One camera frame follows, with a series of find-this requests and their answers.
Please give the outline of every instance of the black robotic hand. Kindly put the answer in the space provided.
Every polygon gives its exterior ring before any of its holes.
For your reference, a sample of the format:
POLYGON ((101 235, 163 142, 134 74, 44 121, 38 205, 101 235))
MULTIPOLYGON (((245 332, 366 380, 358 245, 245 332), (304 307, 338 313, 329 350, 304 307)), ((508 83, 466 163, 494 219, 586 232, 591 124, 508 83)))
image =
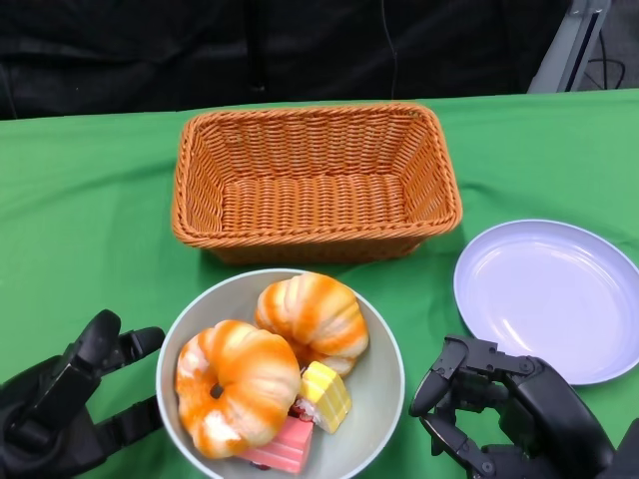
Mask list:
POLYGON ((639 445, 637 421, 615 455, 597 419, 557 371, 536 357, 499 352, 496 343, 447 336, 409 413, 431 435, 431 453, 445 451, 468 478, 639 478, 639 461, 627 452, 639 445), (457 410, 486 407, 498 412, 512 445, 480 448, 455 426, 457 410))
POLYGON ((156 397, 94 424, 86 402, 102 376, 158 350, 158 327, 120 334, 120 318, 96 315, 62 356, 21 372, 0 387, 0 479, 67 478, 162 426, 156 397))

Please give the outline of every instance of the white plate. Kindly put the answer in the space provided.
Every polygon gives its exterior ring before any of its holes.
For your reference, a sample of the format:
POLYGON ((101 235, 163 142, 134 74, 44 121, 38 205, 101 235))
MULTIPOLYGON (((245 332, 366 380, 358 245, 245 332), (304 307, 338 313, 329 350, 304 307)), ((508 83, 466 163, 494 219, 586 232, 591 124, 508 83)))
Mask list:
POLYGON ((586 230, 539 220, 492 228, 459 257, 454 292, 475 337, 540 357, 572 385, 639 363, 639 270, 586 230))

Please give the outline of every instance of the green table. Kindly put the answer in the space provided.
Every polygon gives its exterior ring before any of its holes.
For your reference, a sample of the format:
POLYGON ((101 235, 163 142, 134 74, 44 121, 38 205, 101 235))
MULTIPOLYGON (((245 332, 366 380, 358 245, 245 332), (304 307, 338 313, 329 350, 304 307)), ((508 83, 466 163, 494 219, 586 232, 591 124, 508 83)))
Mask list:
MULTIPOLYGON (((441 119, 464 202, 461 226, 405 259, 310 266, 355 288, 401 348, 406 405, 447 333, 464 333, 452 294, 465 244, 498 223, 550 218, 611 240, 639 262, 639 91, 424 101, 441 119), (397 281, 402 279, 402 287, 397 281)), ((171 233, 179 135, 194 112, 0 124, 0 379, 63 348, 98 310, 123 330, 169 329, 216 282, 220 265, 171 233)), ((156 355, 107 376, 89 406, 101 419, 154 393, 156 355)), ((639 416, 639 370, 579 390, 613 442, 639 416)), ((479 443, 501 441, 496 416, 463 414, 479 443)), ((362 474, 462 478, 404 415, 362 474)), ((200 477, 164 431, 113 456, 92 478, 200 477)))

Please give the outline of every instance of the brown woven basket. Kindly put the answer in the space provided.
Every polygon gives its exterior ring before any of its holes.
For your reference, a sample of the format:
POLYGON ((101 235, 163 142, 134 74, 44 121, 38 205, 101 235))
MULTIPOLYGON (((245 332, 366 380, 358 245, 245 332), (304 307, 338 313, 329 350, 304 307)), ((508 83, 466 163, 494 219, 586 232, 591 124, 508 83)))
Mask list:
POLYGON ((226 263, 365 262, 452 230, 461 200, 417 104, 221 111, 185 126, 172 220, 226 263))

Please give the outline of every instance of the toy donut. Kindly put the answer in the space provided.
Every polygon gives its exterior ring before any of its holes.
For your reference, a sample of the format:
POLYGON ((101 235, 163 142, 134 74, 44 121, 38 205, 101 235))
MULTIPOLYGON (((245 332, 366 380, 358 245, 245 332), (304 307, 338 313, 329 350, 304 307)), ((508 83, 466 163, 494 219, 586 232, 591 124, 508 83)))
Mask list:
POLYGON ((341 376, 368 346, 352 290, 314 272, 269 285, 258 300, 256 324, 286 339, 301 366, 318 361, 341 376))
POLYGON ((283 338, 227 319, 180 352, 180 420, 205 456, 240 454, 278 434, 300 385, 300 366, 283 338))

